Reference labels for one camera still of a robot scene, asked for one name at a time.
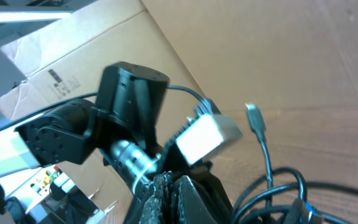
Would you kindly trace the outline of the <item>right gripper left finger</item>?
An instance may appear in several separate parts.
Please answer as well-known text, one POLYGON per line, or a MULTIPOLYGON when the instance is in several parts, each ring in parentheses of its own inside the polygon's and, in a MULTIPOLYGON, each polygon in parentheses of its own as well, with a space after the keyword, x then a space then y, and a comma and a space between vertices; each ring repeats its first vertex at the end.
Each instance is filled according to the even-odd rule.
POLYGON ((139 224, 164 224, 170 221, 172 172, 157 174, 146 193, 139 224))

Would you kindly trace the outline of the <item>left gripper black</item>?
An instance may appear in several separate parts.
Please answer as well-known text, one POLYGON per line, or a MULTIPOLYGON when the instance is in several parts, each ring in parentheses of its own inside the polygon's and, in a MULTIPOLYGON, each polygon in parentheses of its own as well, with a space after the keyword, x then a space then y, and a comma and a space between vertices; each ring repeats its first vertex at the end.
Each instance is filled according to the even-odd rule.
POLYGON ((232 205, 224 191, 220 180, 214 176, 210 170, 212 162, 209 160, 199 161, 194 166, 189 166, 178 146, 176 138, 189 128, 196 119, 187 122, 166 144, 160 154, 151 159, 138 147, 133 147, 131 158, 129 159, 129 172, 131 174, 131 189, 134 199, 129 209, 129 223, 139 223, 142 213, 143 203, 146 193, 153 178, 163 172, 172 172, 172 187, 170 201, 170 221, 168 223, 178 223, 178 180, 187 175, 193 182, 199 183, 216 206, 219 215, 219 223, 228 223, 231 219, 232 205))

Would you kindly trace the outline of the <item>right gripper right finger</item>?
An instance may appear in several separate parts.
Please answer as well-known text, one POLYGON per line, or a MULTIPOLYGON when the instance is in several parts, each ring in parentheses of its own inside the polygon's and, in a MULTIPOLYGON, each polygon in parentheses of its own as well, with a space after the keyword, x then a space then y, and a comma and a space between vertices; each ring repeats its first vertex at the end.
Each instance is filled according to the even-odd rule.
POLYGON ((178 183, 178 223, 218 224, 216 206, 205 189, 187 175, 182 176, 178 183))

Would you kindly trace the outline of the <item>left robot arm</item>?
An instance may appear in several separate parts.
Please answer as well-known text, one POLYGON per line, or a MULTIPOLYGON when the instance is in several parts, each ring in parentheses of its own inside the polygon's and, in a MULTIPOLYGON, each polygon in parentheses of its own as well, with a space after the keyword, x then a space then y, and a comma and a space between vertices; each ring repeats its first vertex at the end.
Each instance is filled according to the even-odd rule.
POLYGON ((156 124, 170 80, 117 62, 89 95, 44 107, 0 128, 0 177, 60 162, 81 165, 94 151, 133 194, 125 223, 228 223, 232 205, 210 157, 239 137, 228 116, 199 94, 195 117, 165 144, 156 124))

